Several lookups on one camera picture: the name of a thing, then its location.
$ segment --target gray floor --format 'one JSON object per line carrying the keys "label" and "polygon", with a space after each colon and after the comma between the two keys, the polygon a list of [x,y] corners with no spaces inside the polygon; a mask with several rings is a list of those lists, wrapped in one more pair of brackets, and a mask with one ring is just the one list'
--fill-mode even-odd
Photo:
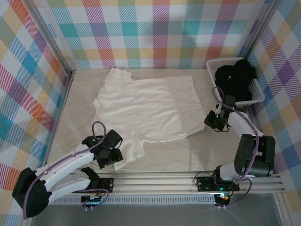
{"label": "gray floor", "polygon": [[250,194],[227,210],[214,205],[48,206],[33,226],[281,226],[272,194]]}

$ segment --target white table surface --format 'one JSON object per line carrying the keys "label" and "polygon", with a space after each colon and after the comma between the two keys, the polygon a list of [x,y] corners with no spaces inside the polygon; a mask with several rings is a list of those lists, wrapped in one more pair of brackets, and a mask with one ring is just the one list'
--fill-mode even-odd
{"label": "white table surface", "polygon": [[[215,109],[212,83],[207,69],[126,69],[134,80],[191,75],[196,93],[206,114]],[[75,148],[92,135],[91,121],[95,116],[93,100],[110,69],[78,69],[57,128],[48,162],[52,162]],[[218,165],[234,161],[239,137],[230,128],[228,133],[203,131],[176,141],[157,144],[144,143],[145,156],[123,169],[131,170],[213,170]]]}

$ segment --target black bracket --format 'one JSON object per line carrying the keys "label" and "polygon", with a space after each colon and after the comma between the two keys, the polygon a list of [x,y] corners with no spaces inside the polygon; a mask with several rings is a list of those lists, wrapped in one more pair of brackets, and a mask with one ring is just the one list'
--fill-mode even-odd
{"label": "black bracket", "polygon": [[197,177],[197,186],[199,192],[239,191],[239,185],[232,181],[223,181],[223,184],[216,184],[213,177]]}

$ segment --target white plastic basket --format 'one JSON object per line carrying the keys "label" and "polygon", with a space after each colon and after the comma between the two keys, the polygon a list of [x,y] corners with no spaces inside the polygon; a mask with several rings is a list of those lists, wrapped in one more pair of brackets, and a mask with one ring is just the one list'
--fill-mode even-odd
{"label": "white plastic basket", "polygon": [[[229,57],[229,58],[219,58],[219,59],[214,59],[214,60],[208,60],[206,62],[206,66],[209,71],[213,86],[216,86],[215,72],[217,71],[218,68],[220,68],[221,66],[224,66],[224,65],[232,65],[233,66],[238,60],[241,60],[241,59],[243,59],[243,58]],[[265,97],[264,97],[262,89],[259,86],[257,79],[253,79],[251,81],[251,83],[249,85],[249,91],[252,92],[252,100],[236,102],[236,105],[238,107],[250,106],[252,104],[264,101]],[[215,89],[215,92],[216,92],[219,100],[222,100],[217,89]]]}

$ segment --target black cloth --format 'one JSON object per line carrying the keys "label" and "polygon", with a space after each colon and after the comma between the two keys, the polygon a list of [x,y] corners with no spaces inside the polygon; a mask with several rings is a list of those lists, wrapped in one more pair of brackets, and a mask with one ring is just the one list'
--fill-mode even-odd
{"label": "black cloth", "polygon": [[235,95],[236,101],[252,100],[249,84],[256,79],[255,68],[246,59],[241,59],[234,66],[225,65],[217,69],[215,84],[225,95]]}

